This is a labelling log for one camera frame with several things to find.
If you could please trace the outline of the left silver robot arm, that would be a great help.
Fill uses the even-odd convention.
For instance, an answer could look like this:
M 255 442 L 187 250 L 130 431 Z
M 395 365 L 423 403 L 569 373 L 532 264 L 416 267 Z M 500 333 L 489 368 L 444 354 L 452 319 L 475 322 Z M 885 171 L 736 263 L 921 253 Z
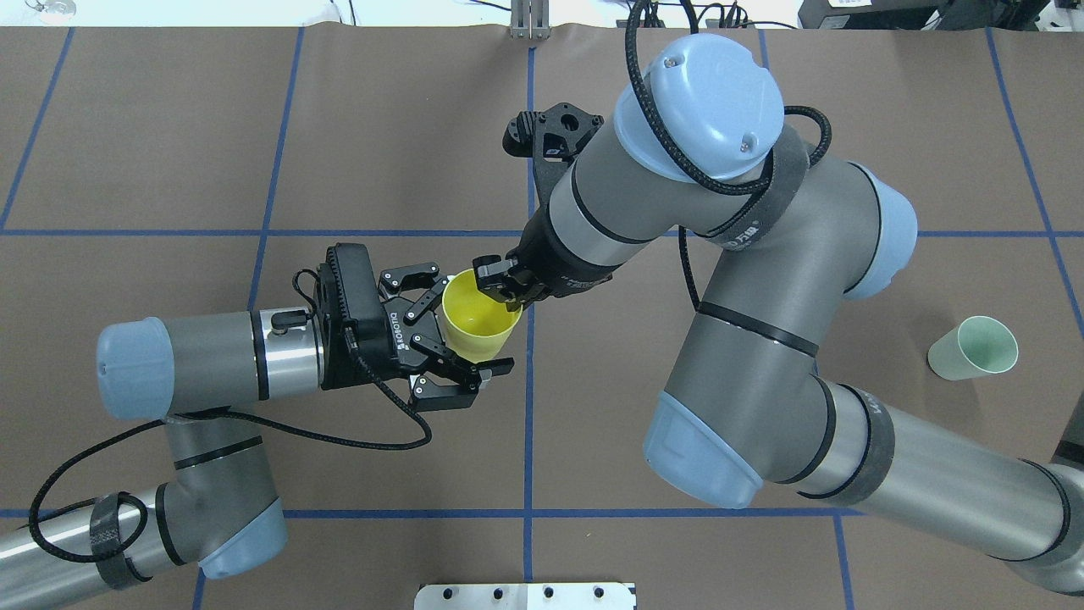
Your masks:
M 367 248 L 337 243 L 307 268 L 301 308 L 144 317 L 98 337 L 103 405 L 136 428 L 64 460 L 34 495 L 26 524 L 3 537 L 4 609 L 59 609 L 130 590 L 197 564 L 209 579 L 264 564 L 288 538 L 264 430 L 344 447 L 401 452 L 431 441 L 426 412 L 466 408 L 511 356 L 473 355 L 436 313 L 451 296 L 437 263 L 375 273 Z M 421 429 L 414 441 L 361 441 L 255 414 L 268 399 L 371 385 Z M 175 478 L 46 509 L 81 460 L 163 430 Z

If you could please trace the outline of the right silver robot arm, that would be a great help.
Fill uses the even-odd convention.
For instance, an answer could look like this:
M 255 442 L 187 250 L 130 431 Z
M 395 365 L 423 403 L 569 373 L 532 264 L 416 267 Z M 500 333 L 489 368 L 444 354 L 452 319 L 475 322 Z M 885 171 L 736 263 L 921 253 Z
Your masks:
M 916 254 L 839 310 L 818 369 L 1014 456 L 1049 460 L 1081 393 L 1081 34 L 739 34 L 833 151 L 917 209 Z M 675 241 L 518 330 L 519 579 L 624 580 L 643 609 L 1080 609 L 984 553 L 767 483 L 743 511 L 640 456 L 692 310 Z

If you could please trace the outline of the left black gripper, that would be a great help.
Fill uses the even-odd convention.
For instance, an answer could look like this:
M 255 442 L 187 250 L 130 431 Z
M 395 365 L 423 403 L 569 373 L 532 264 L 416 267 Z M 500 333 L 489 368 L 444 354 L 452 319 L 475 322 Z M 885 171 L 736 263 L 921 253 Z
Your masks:
M 374 273 L 363 244 L 335 244 L 318 267 L 318 330 L 323 390 L 383 381 L 411 381 L 414 412 L 472 407 L 495 377 L 515 367 L 512 356 L 469 362 L 446 346 L 434 310 L 451 278 L 437 263 Z

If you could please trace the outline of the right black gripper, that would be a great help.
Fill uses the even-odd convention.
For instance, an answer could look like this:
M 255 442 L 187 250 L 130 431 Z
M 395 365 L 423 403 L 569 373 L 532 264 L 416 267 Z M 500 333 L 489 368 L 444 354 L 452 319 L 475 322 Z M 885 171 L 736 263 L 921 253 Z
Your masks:
M 615 271 L 616 267 L 595 265 L 572 254 L 559 241 L 547 208 L 528 220 L 519 243 L 504 258 L 492 254 L 473 259 L 476 289 L 500 294 L 506 309 L 585 293 L 611 280 Z

